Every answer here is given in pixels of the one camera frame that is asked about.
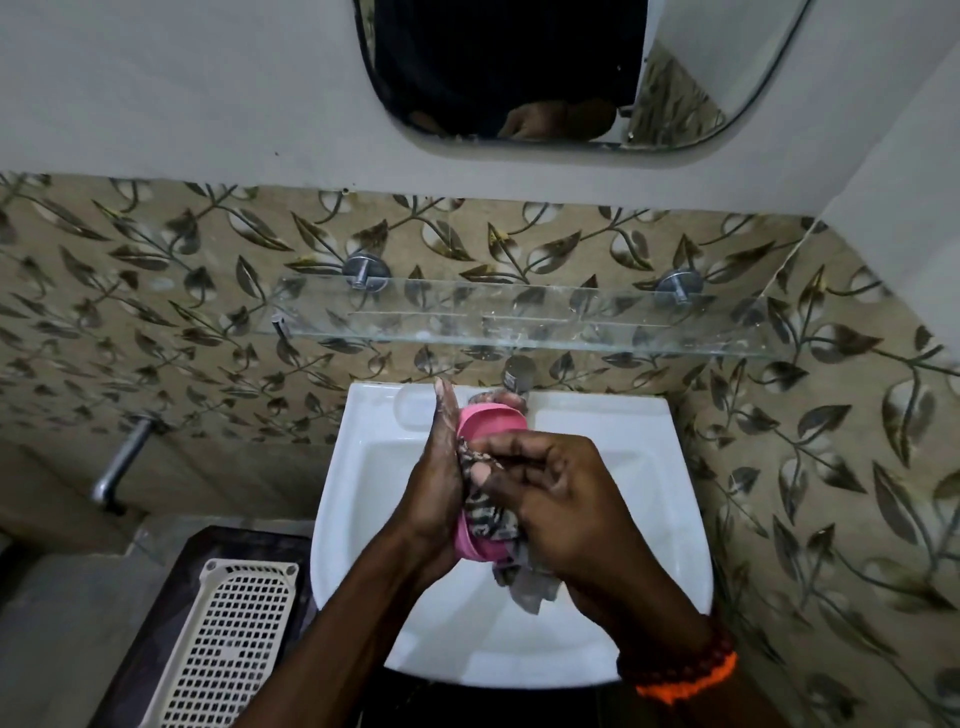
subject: pipe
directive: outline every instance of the pipe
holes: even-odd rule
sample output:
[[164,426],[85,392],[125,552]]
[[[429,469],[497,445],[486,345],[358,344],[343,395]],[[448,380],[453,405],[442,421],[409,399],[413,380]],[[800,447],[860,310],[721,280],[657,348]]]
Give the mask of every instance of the pipe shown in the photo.
[[100,476],[96,485],[93,486],[90,499],[93,500],[99,508],[117,516],[122,516],[126,513],[127,509],[117,502],[117,486],[120,484],[120,478],[123,477],[124,473],[130,465],[132,465],[133,459],[140,452],[140,449],[143,448],[144,443],[147,442],[147,438],[150,437],[150,434],[154,431],[157,424],[157,420],[150,417],[143,417],[137,421],[136,427],[134,427],[130,435],[127,436],[123,445],[120,446],[120,449],[113,456],[110,464],[107,465],[104,474]]

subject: forearm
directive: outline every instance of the forearm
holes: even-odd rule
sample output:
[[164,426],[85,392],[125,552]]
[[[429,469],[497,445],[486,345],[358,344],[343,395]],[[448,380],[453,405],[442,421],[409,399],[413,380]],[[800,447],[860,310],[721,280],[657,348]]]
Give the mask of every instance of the forearm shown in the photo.
[[381,531],[236,728],[333,728],[390,653],[419,596],[405,540]]

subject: wall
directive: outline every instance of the wall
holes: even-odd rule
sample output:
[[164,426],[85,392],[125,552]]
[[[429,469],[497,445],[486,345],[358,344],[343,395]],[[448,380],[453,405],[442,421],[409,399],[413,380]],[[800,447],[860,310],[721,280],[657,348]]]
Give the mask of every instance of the wall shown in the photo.
[[646,156],[400,129],[373,94],[347,0],[8,0],[0,169],[816,214],[958,21],[952,0],[815,3],[742,125]]
[[[177,431],[148,444],[119,493],[151,512],[312,517],[355,378],[500,380],[500,350],[299,339],[287,349],[251,333],[268,301],[293,295],[276,289],[281,275],[336,272],[358,241],[382,245],[399,277],[607,289],[689,258],[714,281],[710,291],[739,296],[761,288],[804,234],[798,218],[777,215],[3,182],[0,436],[85,492],[129,428],[125,416],[156,412]],[[491,226],[505,247],[491,246]],[[545,247],[558,240],[565,252]],[[658,357],[536,359],[541,386],[659,392],[680,375]]]
[[804,0],[668,0],[658,41],[728,117],[750,99]]
[[960,351],[958,97],[960,44],[824,213],[954,351]]
[[795,724],[957,725],[960,366],[833,231],[768,293],[675,398],[724,615]]

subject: cloth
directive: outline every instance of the cloth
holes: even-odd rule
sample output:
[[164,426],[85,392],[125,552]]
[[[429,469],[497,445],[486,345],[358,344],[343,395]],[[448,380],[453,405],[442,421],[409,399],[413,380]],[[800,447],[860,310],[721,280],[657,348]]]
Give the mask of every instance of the cloth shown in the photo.
[[493,565],[493,579],[510,590],[511,598],[520,609],[532,615],[539,614],[540,604],[545,599],[554,601],[557,598],[560,579],[550,573],[532,552],[516,514],[493,503],[470,479],[470,468],[476,463],[491,463],[492,467],[499,468],[496,459],[471,450],[463,438],[457,443],[457,454],[461,474],[468,485],[464,514],[470,535],[507,542],[510,558]]

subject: washbasin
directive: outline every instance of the washbasin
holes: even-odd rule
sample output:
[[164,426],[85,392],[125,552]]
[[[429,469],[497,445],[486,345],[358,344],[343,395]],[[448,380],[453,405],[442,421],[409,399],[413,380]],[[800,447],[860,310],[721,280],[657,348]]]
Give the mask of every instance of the washbasin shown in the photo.
[[[481,391],[457,387],[457,399],[465,404]],[[531,429],[596,443],[658,561],[706,614],[713,595],[707,538],[666,401],[534,392],[528,402]],[[350,386],[314,526],[310,578],[318,607],[393,513],[434,404],[432,384]],[[530,615],[496,585],[489,564],[461,561],[420,598],[386,667],[476,687],[571,688],[616,680],[616,656],[565,587]]]

